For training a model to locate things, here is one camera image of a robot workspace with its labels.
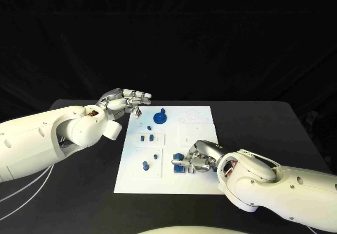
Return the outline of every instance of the black curtain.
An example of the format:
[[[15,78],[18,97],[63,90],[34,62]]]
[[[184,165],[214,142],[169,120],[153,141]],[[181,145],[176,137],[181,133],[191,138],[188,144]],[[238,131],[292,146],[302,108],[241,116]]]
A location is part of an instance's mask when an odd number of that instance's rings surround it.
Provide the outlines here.
[[[322,3],[2,1],[0,120],[116,87],[286,101],[300,116],[337,91],[335,22]]]

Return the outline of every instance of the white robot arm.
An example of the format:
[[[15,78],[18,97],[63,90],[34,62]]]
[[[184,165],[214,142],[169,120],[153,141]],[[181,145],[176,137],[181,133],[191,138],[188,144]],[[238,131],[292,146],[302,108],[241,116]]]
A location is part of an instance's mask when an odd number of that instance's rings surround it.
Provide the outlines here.
[[[113,89],[94,105],[68,106],[0,124],[0,182],[24,177],[92,146],[103,135],[115,140],[125,112],[140,116],[138,104],[151,94]]]
[[[205,140],[194,143],[185,159],[171,163],[200,172],[217,169],[218,190],[241,210],[253,212],[263,206],[283,219],[337,232],[335,175],[280,166],[246,150],[228,153]]]

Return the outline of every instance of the cable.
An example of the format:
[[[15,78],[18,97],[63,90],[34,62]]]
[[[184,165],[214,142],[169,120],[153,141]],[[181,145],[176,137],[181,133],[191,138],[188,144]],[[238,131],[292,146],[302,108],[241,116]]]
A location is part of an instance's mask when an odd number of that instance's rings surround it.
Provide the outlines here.
[[[0,221],[1,221],[2,219],[5,219],[12,213],[15,213],[15,212],[24,207],[24,205],[28,203],[28,201],[32,199],[32,197],[34,197],[35,194],[38,193],[38,191],[40,191],[40,189],[41,189],[44,183],[47,182],[47,178],[48,178],[48,175],[50,175],[50,173],[51,173],[53,167],[54,167],[54,165],[51,165],[50,170],[48,170],[48,173],[47,173],[47,177],[45,177],[45,179],[44,179],[44,182],[43,182],[43,184],[41,184],[38,190],[35,191],[35,193],[34,193],[32,196],[30,197],[30,199],[21,204],[21,206],[20,206],[11,213],[8,213],[2,218],[0,218]]]
[[[316,232],[310,229],[310,227],[309,226],[306,226],[308,227],[308,229],[313,232],[313,234],[316,234]]]
[[[38,179],[38,178],[41,177],[41,175],[47,172],[47,170],[50,169],[50,167],[51,167],[51,166],[48,166],[47,169],[44,170],[44,172],[40,174],[40,176],[38,176],[20,190],[17,190],[11,195],[8,195],[5,198],[2,198],[2,199],[0,200],[0,202],[4,201],[4,200],[7,200],[14,194],[17,194],[22,189],[25,189],[25,188],[37,181],[37,179]]]

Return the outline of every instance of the white base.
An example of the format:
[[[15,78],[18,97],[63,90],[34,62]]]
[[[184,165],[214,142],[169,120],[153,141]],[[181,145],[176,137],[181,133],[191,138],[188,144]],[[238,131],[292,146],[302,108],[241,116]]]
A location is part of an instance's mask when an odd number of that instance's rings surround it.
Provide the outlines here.
[[[161,108],[165,109],[166,121],[155,124],[152,116]],[[197,140],[217,143],[210,107],[143,106],[139,109],[140,117],[129,117],[113,192],[223,195],[217,190],[218,180],[212,170],[205,173],[189,174],[187,170],[174,173],[169,162],[175,153],[185,155]],[[152,142],[148,141],[149,134],[153,135]],[[156,154],[156,160],[152,158],[155,150],[162,152],[161,156]],[[142,169],[143,158],[149,165],[148,171]]]

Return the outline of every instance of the black table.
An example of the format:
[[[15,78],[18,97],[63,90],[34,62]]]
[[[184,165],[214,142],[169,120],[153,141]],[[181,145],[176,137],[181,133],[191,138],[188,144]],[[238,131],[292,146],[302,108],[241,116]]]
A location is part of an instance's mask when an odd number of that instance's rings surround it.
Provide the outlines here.
[[[90,100],[57,100],[51,109],[89,105]],[[152,106],[210,106],[217,139],[236,151],[246,149],[279,164],[329,173],[289,105],[283,102],[152,101]],[[104,137],[54,165],[48,181],[30,203],[2,221],[0,233],[133,234],[148,229],[197,225],[251,234],[309,233],[259,207],[236,208],[224,195],[113,194],[128,114],[116,141]],[[38,175],[0,184],[4,197]],[[43,179],[0,204],[2,217],[28,199]]]

